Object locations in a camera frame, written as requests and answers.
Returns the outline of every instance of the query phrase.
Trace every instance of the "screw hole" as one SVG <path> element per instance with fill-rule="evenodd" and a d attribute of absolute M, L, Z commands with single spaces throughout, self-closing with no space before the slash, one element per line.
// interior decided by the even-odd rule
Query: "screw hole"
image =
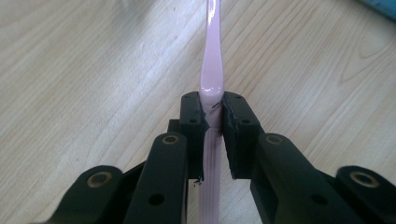
<path fill-rule="evenodd" d="M 327 199 L 319 194 L 313 194 L 311 196 L 312 201 L 314 203 L 320 204 L 320 205 L 326 205 L 327 204 Z"/>
<path fill-rule="evenodd" d="M 282 144 L 283 140 L 282 138 L 275 136 L 275 135 L 268 135 L 265 140 L 269 143 L 271 143 L 272 145 L 280 145 Z"/>
<path fill-rule="evenodd" d="M 163 195 L 161 194 L 153 194 L 148 199 L 149 204 L 153 206 L 161 205 L 163 204 L 164 201 L 165 201 L 165 197 L 163 197 Z"/>
<path fill-rule="evenodd" d="M 110 172 L 98 172 L 88 178 L 87 185 L 92 189 L 100 188 L 110 181 L 112 177 L 113 175 Z"/>
<path fill-rule="evenodd" d="M 163 143 L 166 145 L 173 145 L 178 142 L 178 137 L 176 135 L 167 135 L 163 138 Z"/>
<path fill-rule="evenodd" d="M 379 186 L 378 181 L 371 175 L 367 175 L 363 172 L 351 172 L 350 178 L 356 183 L 370 189 L 375 189 Z"/>

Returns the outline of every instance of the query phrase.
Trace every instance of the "pink tube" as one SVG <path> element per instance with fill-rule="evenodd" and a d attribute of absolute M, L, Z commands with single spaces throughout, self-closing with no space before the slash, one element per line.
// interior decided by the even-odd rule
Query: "pink tube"
<path fill-rule="evenodd" d="M 224 75 L 220 46 L 220 0 L 207 0 L 206 43 L 201 72 L 200 101 L 209 129 L 204 142 L 204 176 L 200 187 L 200 222 L 219 223 L 221 163 L 221 97 Z"/>

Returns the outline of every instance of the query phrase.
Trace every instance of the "black plastic part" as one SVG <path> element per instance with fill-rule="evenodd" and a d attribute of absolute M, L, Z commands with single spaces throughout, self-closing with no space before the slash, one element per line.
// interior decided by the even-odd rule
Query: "black plastic part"
<path fill-rule="evenodd" d="M 180 122 L 178 119 L 169 119 L 168 132 L 180 133 Z"/>
<path fill-rule="evenodd" d="M 109 175 L 104 177 L 100 175 L 102 173 Z M 91 178 L 93 187 L 90 187 L 90 177 L 95 174 L 99 174 L 98 178 Z M 108 211 L 115 201 L 121 177 L 122 172 L 111 166 L 97 166 L 86 171 L 66 192 L 46 223 L 106 223 L 110 219 Z"/>
<path fill-rule="evenodd" d="M 134 196 L 134 190 L 137 185 L 137 181 L 143 171 L 145 163 L 138 164 L 133 169 L 129 170 L 122 175 L 120 186 L 117 189 L 117 194 L 114 199 L 114 203 L 109 205 L 109 210 L 106 215 L 105 221 L 102 223 L 122 223 L 124 220 L 126 211 L 129 204 Z"/>
<path fill-rule="evenodd" d="M 257 164 L 250 182 L 250 191 L 262 223 L 275 223 L 278 199 L 264 171 Z"/>
<path fill-rule="evenodd" d="M 320 170 L 317 171 L 322 175 L 322 177 L 327 181 L 327 183 L 329 183 L 334 188 L 335 178 L 332 177 L 331 175 L 321 172 Z"/>
<path fill-rule="evenodd" d="M 159 135 L 153 143 L 123 223 L 185 223 L 187 139 Z"/>
<path fill-rule="evenodd" d="M 250 179 L 257 139 L 264 133 L 259 120 L 241 95 L 224 93 L 223 134 L 227 158 L 234 179 Z"/>
<path fill-rule="evenodd" d="M 267 192 L 277 199 L 276 213 L 259 210 L 261 217 L 275 217 L 273 223 L 364 223 L 288 138 L 260 135 L 256 157 L 268 181 L 255 176 L 252 186 L 266 182 L 260 185 L 265 189 L 271 183 Z M 253 198 L 262 203 L 260 195 Z"/>
<path fill-rule="evenodd" d="M 338 170 L 335 188 L 367 223 L 396 223 L 396 188 L 359 166 Z"/>
<path fill-rule="evenodd" d="M 203 148 L 208 126 L 197 91 L 181 97 L 179 130 L 189 140 L 189 179 L 204 179 Z"/>

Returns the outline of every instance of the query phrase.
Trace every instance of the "translucent pink rod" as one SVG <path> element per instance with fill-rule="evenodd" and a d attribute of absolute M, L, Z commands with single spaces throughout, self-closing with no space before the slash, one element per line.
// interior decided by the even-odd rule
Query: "translucent pink rod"
<path fill-rule="evenodd" d="M 207 0 L 206 43 L 201 72 L 200 101 L 209 129 L 204 142 L 204 178 L 200 187 L 200 222 L 219 223 L 221 162 L 221 97 L 224 75 L 220 47 L 220 0 Z"/>

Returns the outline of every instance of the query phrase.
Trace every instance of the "wood grain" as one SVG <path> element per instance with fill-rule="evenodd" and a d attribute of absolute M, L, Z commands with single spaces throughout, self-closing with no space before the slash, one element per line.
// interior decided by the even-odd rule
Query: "wood grain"
<path fill-rule="evenodd" d="M 354 0 L 223 0 L 226 90 L 320 170 L 396 184 L 396 24 Z M 205 1 L 0 3 L 0 223 L 46 220 L 85 170 L 127 171 L 197 91 Z M 220 223 L 261 223 L 223 155 Z M 190 185 L 189 223 L 197 223 Z"/>

